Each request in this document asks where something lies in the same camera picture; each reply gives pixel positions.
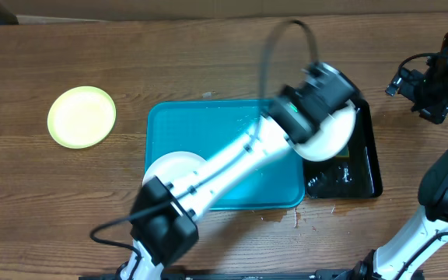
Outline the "green yellow scrub sponge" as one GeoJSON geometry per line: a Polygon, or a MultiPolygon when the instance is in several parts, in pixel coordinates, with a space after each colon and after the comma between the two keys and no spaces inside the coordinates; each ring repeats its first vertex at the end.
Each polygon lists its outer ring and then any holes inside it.
{"type": "Polygon", "coordinates": [[[335,157],[348,158],[350,156],[349,147],[346,145],[335,157]]]}

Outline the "lime green rimmed plate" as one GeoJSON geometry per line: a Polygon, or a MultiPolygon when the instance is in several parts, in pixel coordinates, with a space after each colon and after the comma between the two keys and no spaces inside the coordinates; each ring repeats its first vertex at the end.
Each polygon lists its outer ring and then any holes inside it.
{"type": "Polygon", "coordinates": [[[89,148],[103,141],[114,127],[113,99],[94,86],[78,86],[62,93],[47,116],[50,136],[69,149],[89,148]]]}

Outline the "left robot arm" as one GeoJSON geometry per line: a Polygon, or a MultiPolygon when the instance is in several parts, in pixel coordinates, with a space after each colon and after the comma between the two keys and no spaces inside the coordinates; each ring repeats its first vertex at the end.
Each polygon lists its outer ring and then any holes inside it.
{"type": "Polygon", "coordinates": [[[144,182],[131,208],[133,253],[119,279],[159,279],[198,241],[198,221],[255,169],[295,150],[324,161],[348,143],[359,89],[342,72],[314,63],[297,88],[284,86],[257,122],[221,152],[181,175],[144,182]]]}

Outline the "white plate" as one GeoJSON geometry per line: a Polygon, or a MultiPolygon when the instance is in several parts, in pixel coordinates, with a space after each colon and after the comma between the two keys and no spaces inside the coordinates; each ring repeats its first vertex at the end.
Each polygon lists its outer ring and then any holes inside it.
{"type": "Polygon", "coordinates": [[[303,144],[293,146],[296,153],[312,162],[322,162],[336,156],[352,136],[356,122],[355,104],[336,110],[320,124],[319,131],[303,144]]]}
{"type": "Polygon", "coordinates": [[[193,172],[206,160],[192,152],[170,152],[159,157],[145,172],[142,186],[153,177],[157,177],[162,183],[169,183],[173,179],[193,172]]]}

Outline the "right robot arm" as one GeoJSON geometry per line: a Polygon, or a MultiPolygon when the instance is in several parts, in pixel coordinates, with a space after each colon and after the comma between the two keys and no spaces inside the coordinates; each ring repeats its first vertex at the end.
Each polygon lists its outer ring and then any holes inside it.
{"type": "MultiPolygon", "coordinates": [[[[424,53],[421,73],[399,65],[386,92],[401,94],[412,110],[433,124],[448,114],[448,33],[437,53],[424,53]]],[[[421,279],[420,266],[448,242],[448,149],[425,173],[418,189],[419,207],[385,245],[372,250],[343,279],[421,279]]]]}

